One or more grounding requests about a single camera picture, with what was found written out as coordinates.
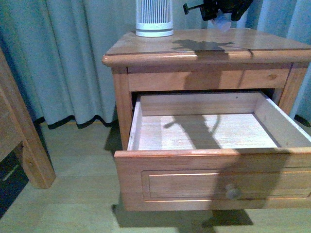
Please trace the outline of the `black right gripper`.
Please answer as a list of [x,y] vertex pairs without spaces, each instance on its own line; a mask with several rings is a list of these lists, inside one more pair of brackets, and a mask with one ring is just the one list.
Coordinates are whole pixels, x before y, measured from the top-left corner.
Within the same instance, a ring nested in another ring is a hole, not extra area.
[[201,4],[189,7],[183,5],[184,13],[199,8],[203,21],[215,19],[219,10],[224,14],[231,14],[232,21],[239,21],[253,0],[204,0]]

